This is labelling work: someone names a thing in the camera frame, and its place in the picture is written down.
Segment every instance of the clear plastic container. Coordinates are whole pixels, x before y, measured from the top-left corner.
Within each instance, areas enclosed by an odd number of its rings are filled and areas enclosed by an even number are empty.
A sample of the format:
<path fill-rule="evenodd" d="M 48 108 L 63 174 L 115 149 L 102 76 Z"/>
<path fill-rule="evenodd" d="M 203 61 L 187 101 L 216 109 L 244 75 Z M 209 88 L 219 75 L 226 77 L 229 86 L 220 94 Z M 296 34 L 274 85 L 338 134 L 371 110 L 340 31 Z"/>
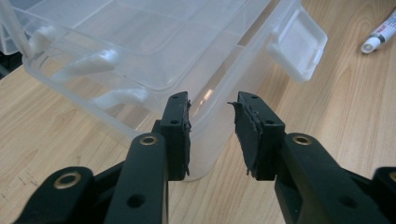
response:
<path fill-rule="evenodd" d="M 130 137 L 150 131 L 170 95 L 188 91 L 188 179 L 210 170 L 233 132 L 227 102 L 257 91 L 272 59 L 308 80 L 327 41 L 299 0 L 10 3 L 5 26 L 27 71 Z"/>
<path fill-rule="evenodd" d="M 17 52 L 17 47 L 9 36 L 6 28 L 0 22 L 0 51 L 6 55 Z"/>

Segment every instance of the wood grain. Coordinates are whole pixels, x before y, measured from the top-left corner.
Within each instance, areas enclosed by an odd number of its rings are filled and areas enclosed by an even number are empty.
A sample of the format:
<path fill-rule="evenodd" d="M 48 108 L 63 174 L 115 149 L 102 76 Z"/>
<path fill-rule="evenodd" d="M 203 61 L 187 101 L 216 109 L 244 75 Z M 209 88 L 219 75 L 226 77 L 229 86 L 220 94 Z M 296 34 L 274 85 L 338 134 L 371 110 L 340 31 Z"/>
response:
<path fill-rule="evenodd" d="M 345 168 L 371 177 L 396 165 L 396 43 L 363 55 L 360 46 L 396 7 L 391 0 L 304 0 L 328 34 L 312 80 L 295 83 L 277 65 L 258 94 L 287 132 L 316 137 Z M 15 220 L 54 171 L 71 165 L 96 174 L 127 147 L 89 114 L 23 68 L 0 81 L 0 223 Z M 283 223 L 272 182 L 246 176 L 233 135 L 213 170 L 170 183 L 170 223 Z"/>

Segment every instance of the metal screw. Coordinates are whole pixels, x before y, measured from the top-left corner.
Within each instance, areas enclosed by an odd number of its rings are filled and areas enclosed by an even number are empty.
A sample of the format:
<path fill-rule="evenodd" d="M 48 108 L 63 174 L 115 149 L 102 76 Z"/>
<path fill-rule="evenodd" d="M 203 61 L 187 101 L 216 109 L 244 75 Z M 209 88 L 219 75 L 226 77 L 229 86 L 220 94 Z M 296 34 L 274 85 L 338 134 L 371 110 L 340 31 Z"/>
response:
<path fill-rule="evenodd" d="M 81 180 L 81 174 L 78 172 L 70 172 L 58 177 L 53 183 L 56 189 L 68 189 L 75 186 Z"/>

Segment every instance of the white marker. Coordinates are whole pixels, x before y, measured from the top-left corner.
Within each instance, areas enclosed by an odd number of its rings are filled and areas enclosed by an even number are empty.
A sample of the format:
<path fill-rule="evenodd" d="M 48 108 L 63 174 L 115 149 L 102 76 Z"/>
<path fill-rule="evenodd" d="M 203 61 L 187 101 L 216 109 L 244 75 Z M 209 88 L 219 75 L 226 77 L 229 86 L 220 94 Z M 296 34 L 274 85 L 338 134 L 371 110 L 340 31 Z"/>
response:
<path fill-rule="evenodd" d="M 363 53 L 371 53 L 387 43 L 396 34 L 396 9 L 390 16 L 370 33 L 366 42 L 361 46 Z"/>

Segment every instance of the black plastic bracket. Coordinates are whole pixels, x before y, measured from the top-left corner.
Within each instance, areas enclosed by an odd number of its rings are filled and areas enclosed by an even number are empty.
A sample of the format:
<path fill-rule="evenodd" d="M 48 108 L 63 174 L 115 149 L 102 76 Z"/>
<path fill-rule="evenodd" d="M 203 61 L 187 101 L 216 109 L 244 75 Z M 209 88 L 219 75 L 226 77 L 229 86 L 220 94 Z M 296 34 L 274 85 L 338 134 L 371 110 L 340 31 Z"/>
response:
<path fill-rule="evenodd" d="M 395 167 L 380 168 L 368 180 L 341 168 L 312 136 L 285 134 L 285 124 L 260 97 L 239 92 L 232 104 L 247 169 L 257 180 L 276 178 L 287 223 L 395 222 Z"/>
<path fill-rule="evenodd" d="M 152 133 L 99 175 L 68 167 L 49 176 L 16 223 L 167 223 L 168 180 L 189 173 L 190 106 L 186 92 L 171 96 Z"/>

